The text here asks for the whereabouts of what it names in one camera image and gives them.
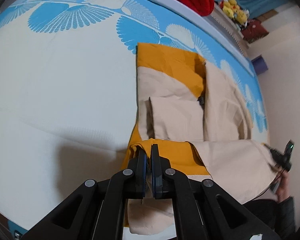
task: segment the zipper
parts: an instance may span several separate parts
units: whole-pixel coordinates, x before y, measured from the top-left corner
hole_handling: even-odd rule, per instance
[[[238,47],[239,47],[239,49],[240,49],[240,52],[241,52],[241,54],[244,56],[244,54],[243,54],[243,51],[242,51],[242,49],[241,49],[241,46],[240,46],[240,44],[239,44],[239,42],[234,38],[234,36],[227,30],[227,28],[215,17],[215,16],[213,16],[212,14],[210,14],[210,16],[221,26],[221,27],[223,27],[226,31],[227,31],[227,33],[229,33],[229,35],[234,39],[234,41],[237,43],[237,45],[238,45]]]

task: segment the wall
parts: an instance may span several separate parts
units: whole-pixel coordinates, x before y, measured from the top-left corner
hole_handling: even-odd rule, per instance
[[[267,110],[271,145],[283,151],[289,139],[295,142],[290,189],[295,197],[296,223],[299,227],[300,10],[298,7],[289,8],[275,17],[271,24],[268,23],[274,29],[265,38],[254,42],[248,54],[250,58],[262,54],[269,67],[259,76],[259,83]]]

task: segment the bed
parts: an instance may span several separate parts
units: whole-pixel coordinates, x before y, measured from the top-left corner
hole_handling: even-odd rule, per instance
[[[136,120],[138,42],[193,51],[224,70],[246,98],[253,139],[267,142],[253,65],[219,27],[176,0],[7,5],[0,13],[0,213],[29,230],[86,179],[120,169]],[[125,228],[123,239],[136,237]],[[174,227],[141,239],[172,237]]]

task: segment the white sticker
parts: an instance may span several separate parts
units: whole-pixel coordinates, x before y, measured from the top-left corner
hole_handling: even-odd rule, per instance
[[[262,234],[255,235],[250,238],[250,240],[261,240],[261,239],[262,239]]]

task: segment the blue floral pattern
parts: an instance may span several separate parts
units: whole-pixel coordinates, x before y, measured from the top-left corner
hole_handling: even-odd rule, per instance
[[[258,81],[251,74],[253,66],[247,71],[207,33],[164,7],[148,0],[17,0],[0,14],[0,28],[26,12],[30,30],[47,35],[88,27],[118,15],[117,35],[133,54],[138,42],[196,52],[234,80],[258,131],[267,130]]]

